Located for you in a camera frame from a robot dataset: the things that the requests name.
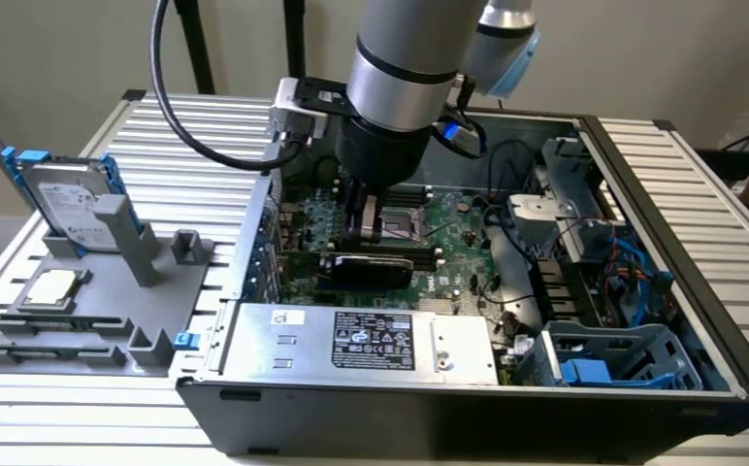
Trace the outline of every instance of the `white wall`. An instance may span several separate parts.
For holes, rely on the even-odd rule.
[[[222,93],[270,96],[284,75],[282,0],[202,0]],[[150,87],[152,0],[0,0],[0,134],[75,152],[128,87]],[[363,0],[307,0],[308,72],[344,81]],[[749,0],[535,0],[540,51],[508,108],[667,118],[711,144],[743,105]],[[172,91],[192,91],[176,16]]]

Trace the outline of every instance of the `power supply label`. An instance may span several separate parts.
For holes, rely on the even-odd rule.
[[[331,363],[342,369],[414,371],[412,316],[334,313]]]

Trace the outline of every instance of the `sticker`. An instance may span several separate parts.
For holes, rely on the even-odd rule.
[[[306,312],[294,309],[276,309],[271,313],[272,325],[302,325],[306,323]]]
[[[96,201],[92,192],[60,183],[39,183],[38,190],[66,236],[88,250],[115,250],[111,231],[92,215]]]
[[[414,371],[412,316],[334,313],[331,364],[340,369]]]

